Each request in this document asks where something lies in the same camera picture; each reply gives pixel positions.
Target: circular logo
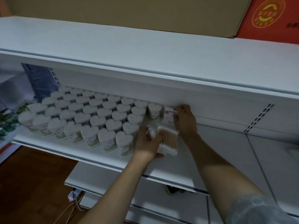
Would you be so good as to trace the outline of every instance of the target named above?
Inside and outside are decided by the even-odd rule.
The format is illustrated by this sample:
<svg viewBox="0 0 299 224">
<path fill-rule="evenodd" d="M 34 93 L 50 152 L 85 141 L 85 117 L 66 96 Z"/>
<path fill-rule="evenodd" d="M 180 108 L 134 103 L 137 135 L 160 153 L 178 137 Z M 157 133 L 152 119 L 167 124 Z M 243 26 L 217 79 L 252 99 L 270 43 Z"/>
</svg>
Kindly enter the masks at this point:
<svg viewBox="0 0 299 224">
<path fill-rule="evenodd" d="M 283 0 L 265 1 L 256 9 L 253 14 L 253 26 L 258 28 L 270 26 L 281 16 L 285 6 L 286 5 Z"/>
</svg>

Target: wooden floor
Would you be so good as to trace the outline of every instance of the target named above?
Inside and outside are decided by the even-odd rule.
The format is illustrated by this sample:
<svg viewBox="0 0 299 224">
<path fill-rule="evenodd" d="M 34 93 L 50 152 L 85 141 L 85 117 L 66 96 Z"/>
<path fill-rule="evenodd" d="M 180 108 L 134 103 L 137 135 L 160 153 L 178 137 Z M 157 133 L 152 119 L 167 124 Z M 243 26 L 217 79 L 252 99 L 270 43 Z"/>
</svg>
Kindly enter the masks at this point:
<svg viewBox="0 0 299 224">
<path fill-rule="evenodd" d="M 20 147 L 0 165 L 0 223 L 53 224 L 71 204 L 64 181 L 77 161 Z M 57 222 L 65 224 L 71 209 Z M 69 224 L 87 211 L 75 212 Z"/>
</svg>

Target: person's left hand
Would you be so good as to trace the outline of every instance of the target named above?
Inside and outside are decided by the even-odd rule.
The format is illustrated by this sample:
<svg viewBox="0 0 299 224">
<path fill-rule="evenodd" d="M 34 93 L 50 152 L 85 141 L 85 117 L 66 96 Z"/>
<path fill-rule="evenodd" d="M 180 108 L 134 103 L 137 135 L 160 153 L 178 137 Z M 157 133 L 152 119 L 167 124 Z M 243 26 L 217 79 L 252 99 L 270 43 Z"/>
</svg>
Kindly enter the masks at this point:
<svg viewBox="0 0 299 224">
<path fill-rule="evenodd" d="M 155 158 L 163 158 L 163 154 L 157 153 L 160 142 L 165 138 L 165 132 L 159 132 L 154 139 L 147 138 L 147 127 L 141 126 L 137 135 L 137 142 L 132 161 L 138 163 L 141 168 L 146 168 Z"/>
</svg>

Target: gray sleeve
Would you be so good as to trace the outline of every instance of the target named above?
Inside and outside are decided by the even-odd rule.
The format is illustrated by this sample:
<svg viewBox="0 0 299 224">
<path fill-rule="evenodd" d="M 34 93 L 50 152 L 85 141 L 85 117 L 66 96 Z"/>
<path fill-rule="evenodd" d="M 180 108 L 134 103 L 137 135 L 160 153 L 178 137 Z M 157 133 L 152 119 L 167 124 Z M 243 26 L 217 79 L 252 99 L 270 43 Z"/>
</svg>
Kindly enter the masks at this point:
<svg viewBox="0 0 299 224">
<path fill-rule="evenodd" d="M 298 224 L 278 204 L 264 195 L 246 195 L 233 204 L 226 224 Z"/>
</svg>

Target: person's left arm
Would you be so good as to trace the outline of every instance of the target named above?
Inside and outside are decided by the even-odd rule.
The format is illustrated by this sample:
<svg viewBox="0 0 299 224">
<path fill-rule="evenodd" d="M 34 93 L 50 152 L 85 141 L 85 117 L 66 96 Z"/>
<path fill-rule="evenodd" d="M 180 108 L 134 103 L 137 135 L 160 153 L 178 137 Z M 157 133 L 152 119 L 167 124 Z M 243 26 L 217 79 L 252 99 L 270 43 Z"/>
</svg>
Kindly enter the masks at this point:
<svg viewBox="0 0 299 224">
<path fill-rule="evenodd" d="M 152 141 L 149 141 L 146 130 L 144 126 L 140 128 L 131 160 L 78 224 L 123 224 L 142 174 L 154 158 L 163 157 L 157 154 L 157 150 L 165 137 L 164 133 L 157 134 Z"/>
</svg>

